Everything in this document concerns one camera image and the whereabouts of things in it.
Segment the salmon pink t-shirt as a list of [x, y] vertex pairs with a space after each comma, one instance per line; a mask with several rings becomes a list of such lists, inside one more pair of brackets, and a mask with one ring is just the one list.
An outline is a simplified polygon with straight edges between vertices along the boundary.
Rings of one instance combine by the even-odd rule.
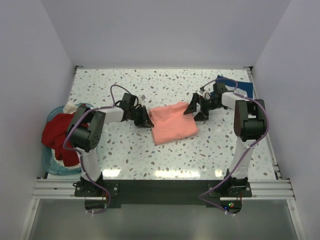
[[153, 123], [152, 136], [156, 145], [166, 144], [198, 134], [198, 128], [193, 115], [184, 115], [188, 107], [186, 102], [155, 107], [149, 110]]

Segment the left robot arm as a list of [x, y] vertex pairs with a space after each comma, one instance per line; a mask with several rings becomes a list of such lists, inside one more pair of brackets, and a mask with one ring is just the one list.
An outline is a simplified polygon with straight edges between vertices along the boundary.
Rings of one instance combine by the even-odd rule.
[[146, 107], [139, 103], [138, 97], [124, 93], [122, 99], [112, 106], [90, 108], [80, 105], [67, 128], [63, 147], [76, 152], [81, 178], [87, 181], [85, 189], [92, 196], [99, 196], [104, 190], [104, 184], [99, 181], [102, 172], [96, 150], [104, 125], [125, 121], [133, 121], [138, 128], [154, 127]]

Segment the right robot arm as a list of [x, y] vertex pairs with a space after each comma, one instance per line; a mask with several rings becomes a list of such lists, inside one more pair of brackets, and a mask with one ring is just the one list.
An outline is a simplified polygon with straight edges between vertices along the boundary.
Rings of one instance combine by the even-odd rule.
[[234, 110], [233, 131], [237, 137], [235, 153], [230, 168], [227, 169], [224, 179], [216, 185], [230, 197], [235, 196], [241, 187], [248, 182], [248, 171], [255, 146], [266, 137], [269, 131], [269, 120], [265, 110], [265, 102], [262, 99], [253, 99], [237, 92], [238, 82], [235, 82], [233, 90], [226, 87], [225, 82], [215, 80], [213, 91], [205, 92], [205, 86], [199, 93], [194, 93], [192, 99], [184, 111], [184, 115], [195, 115], [195, 121], [209, 119], [209, 111], [215, 109]]

